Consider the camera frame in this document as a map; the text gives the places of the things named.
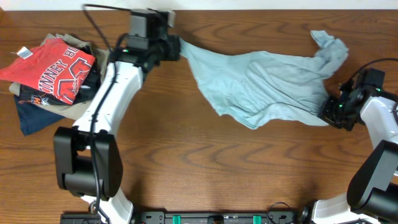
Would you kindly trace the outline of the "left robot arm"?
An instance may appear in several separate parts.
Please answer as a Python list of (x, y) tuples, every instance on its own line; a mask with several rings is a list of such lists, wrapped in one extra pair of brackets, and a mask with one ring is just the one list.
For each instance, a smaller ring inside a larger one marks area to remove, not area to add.
[(86, 213), (64, 213), (60, 223), (130, 223), (133, 203), (121, 190), (123, 164), (116, 143), (121, 121), (147, 74), (178, 61), (180, 38), (169, 34), (172, 10), (130, 10), (130, 31), (110, 48), (106, 75), (72, 127), (59, 127), (53, 147), (58, 186), (88, 202)]

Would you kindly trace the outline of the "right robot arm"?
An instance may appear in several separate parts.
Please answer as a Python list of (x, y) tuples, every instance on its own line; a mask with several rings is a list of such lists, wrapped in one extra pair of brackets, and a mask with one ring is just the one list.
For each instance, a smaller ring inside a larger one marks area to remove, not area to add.
[(317, 200), (303, 212), (306, 223), (397, 223), (397, 95), (384, 91), (385, 73), (367, 68), (342, 84), (318, 114), (329, 125), (351, 131), (367, 127), (373, 151), (346, 193)]

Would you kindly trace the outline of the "light blue t-shirt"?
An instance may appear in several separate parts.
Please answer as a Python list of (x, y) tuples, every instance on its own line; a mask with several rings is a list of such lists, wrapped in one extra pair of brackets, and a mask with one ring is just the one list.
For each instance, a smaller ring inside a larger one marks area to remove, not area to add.
[(267, 51), (224, 55), (184, 40), (180, 54), (219, 116), (229, 115), (249, 129), (274, 119), (326, 126), (317, 116), (328, 98), (323, 82), (344, 64), (349, 49), (324, 30), (310, 34), (318, 45), (312, 57)]

